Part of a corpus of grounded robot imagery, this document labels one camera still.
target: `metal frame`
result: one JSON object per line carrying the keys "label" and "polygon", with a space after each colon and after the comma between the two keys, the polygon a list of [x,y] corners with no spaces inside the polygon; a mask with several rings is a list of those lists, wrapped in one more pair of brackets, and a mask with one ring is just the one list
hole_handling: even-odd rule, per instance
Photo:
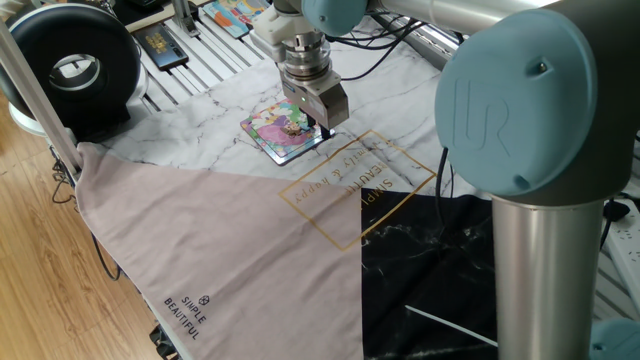
{"label": "metal frame", "polygon": [[72,175],[78,173],[82,169],[82,157],[31,71],[18,44],[2,21],[0,21],[0,64],[9,74],[36,120],[42,125],[67,169]]}

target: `card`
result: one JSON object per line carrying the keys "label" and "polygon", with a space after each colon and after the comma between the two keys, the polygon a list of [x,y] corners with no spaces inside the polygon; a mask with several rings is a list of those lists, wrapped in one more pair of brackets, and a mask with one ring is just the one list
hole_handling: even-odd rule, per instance
{"label": "card", "polygon": [[268,7],[265,0],[216,0],[202,9],[216,24],[238,39],[249,33],[251,20]]}
{"label": "card", "polygon": [[323,141],[320,126],[310,127],[307,115],[289,99],[270,106],[240,125],[278,165],[288,163]]}

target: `electrical outlet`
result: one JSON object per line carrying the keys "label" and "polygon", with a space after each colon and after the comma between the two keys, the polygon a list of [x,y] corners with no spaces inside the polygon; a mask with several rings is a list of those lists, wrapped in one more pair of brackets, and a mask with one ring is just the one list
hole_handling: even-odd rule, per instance
{"label": "electrical outlet", "polygon": [[605,244],[640,312],[640,211],[631,200],[616,202],[627,205],[631,212],[620,221],[611,223]]}

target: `white marble cloth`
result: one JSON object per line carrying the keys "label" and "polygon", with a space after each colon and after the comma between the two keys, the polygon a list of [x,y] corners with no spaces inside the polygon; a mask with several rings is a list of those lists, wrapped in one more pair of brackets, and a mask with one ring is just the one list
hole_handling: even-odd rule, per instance
{"label": "white marble cloth", "polygon": [[[359,31],[370,33],[376,27],[372,20],[365,20]],[[383,53],[334,43],[331,57],[334,70],[346,78],[367,70]],[[336,128],[336,136],[285,167],[275,165],[239,125],[284,99],[278,70],[267,60],[193,97],[176,110],[139,121],[100,147],[132,162],[294,180],[373,129],[437,171],[442,151],[434,120],[439,75],[409,45],[401,43],[367,77],[343,82],[349,96],[350,119]],[[445,173],[443,189],[450,182],[449,172]],[[464,180],[455,180],[456,195],[475,193]],[[433,185],[434,182],[425,186],[422,193],[433,194]]]}

